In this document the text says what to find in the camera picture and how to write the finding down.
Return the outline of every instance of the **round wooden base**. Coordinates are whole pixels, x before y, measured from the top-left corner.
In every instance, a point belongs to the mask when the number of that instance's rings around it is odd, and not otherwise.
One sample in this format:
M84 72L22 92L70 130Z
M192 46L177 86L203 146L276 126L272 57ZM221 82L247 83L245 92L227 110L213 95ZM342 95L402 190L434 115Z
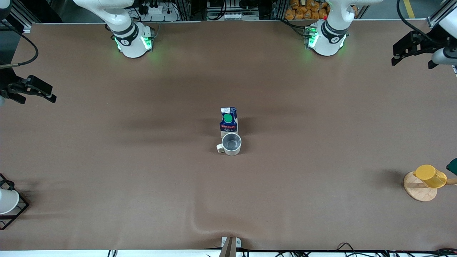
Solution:
M438 189L429 188L420 179L414 177L413 172L404 176L403 187L409 196L421 202L433 200L438 192Z

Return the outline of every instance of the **brown tablecloth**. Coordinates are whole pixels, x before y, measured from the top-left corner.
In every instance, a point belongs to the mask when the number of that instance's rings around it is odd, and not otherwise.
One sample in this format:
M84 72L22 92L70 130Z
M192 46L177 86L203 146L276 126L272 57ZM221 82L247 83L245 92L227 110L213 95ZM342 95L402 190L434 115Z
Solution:
M457 79L430 55L390 65L400 21L356 21L333 57L279 22L164 24L128 59L103 25L34 25L54 86L0 108L1 173L31 203L0 248L433 250L455 247L457 187L402 189L457 157ZM15 60L32 48L21 40ZM216 152L235 106L241 153Z

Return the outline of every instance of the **bread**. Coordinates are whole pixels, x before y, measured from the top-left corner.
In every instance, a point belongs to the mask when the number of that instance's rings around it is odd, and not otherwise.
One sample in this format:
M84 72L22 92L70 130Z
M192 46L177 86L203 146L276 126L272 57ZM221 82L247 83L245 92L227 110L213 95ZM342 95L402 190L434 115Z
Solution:
M325 9L320 9L319 10L319 19L324 19L325 17L327 17L327 12L325 11Z
M311 19L311 11L308 10L303 14L303 19Z
M317 9L319 10L319 3L314 2L314 0L306 0L306 9L313 11L317 6Z
M355 5L353 5L352 9L354 9L354 12L355 12L354 16L357 18L357 15L359 15L359 8L357 8L357 6L355 6Z
M319 2L315 2L311 7L311 11L319 11Z
M284 18L286 20L293 20L294 17L295 17L295 10L287 9L286 14L284 15Z
M289 3L292 9L297 9L298 7L300 7L300 2L298 0L290 0Z
M319 19L319 13L316 11L311 12L311 20L318 20Z
M300 6L299 8L297 8L297 14L304 14L306 13L306 11L308 11L306 9L306 6Z

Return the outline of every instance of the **white mug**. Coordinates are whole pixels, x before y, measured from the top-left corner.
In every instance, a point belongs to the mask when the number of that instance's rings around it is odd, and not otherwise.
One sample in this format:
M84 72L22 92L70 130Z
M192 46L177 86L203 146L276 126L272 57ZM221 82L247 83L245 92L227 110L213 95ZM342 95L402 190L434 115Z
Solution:
M3 184L8 184L8 189L3 189ZM13 181L2 180L0 181L0 214L5 214L12 211L19 202L19 193L14 190Z
M217 146L218 153L237 155L241 149L241 137L236 133L228 133L222 138L222 143Z

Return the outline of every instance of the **yellow plastic cup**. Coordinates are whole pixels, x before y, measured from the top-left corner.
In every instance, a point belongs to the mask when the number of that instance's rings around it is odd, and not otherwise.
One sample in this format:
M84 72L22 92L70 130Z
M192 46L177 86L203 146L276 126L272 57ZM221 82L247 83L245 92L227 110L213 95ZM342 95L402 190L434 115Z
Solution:
M447 182L446 174L428 164L417 168L417 170L413 172L413 175L430 188L443 187Z

